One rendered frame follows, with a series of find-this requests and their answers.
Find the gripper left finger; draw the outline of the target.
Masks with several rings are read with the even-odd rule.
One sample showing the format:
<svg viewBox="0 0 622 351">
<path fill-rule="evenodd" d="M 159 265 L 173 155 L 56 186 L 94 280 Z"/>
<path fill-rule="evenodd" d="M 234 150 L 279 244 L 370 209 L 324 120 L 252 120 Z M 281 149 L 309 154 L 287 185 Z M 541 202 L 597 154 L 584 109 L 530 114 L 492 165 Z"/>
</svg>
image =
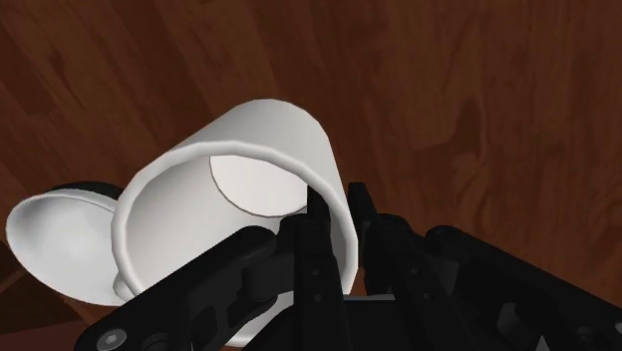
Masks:
<svg viewBox="0 0 622 351">
<path fill-rule="evenodd" d="M 293 304 L 241 351 L 351 351 L 326 202 L 278 232 L 246 226 L 139 294 L 78 338 L 74 351 L 220 351 L 283 292 Z"/>
</svg>

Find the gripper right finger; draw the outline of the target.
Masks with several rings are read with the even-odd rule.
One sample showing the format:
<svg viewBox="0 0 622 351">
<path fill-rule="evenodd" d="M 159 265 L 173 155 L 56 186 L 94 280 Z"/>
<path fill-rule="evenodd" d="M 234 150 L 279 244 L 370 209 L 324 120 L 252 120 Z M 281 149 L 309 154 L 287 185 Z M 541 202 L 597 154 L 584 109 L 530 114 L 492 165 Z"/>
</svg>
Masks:
<svg viewBox="0 0 622 351">
<path fill-rule="evenodd" d="M 622 351 L 622 308 L 456 227 L 416 234 L 348 186 L 368 294 L 392 296 L 416 351 Z"/>
</svg>

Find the white mug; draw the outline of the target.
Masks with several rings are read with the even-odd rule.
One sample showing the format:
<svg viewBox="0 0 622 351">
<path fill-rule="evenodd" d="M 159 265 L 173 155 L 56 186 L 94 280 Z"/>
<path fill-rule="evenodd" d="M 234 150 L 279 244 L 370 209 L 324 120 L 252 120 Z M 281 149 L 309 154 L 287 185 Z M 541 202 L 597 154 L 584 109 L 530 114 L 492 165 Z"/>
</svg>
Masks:
<svg viewBox="0 0 622 351">
<path fill-rule="evenodd" d="M 345 298 L 357 234 L 329 139 L 306 111 L 278 100 L 232 108 L 144 167 L 117 197 L 83 182 L 24 199 L 7 217 L 6 236 L 38 280 L 115 312 L 243 227 L 278 232 L 283 218 L 306 213 L 309 189 L 328 206 Z M 292 304 L 291 292 L 279 294 L 224 345 L 243 348 Z"/>
</svg>

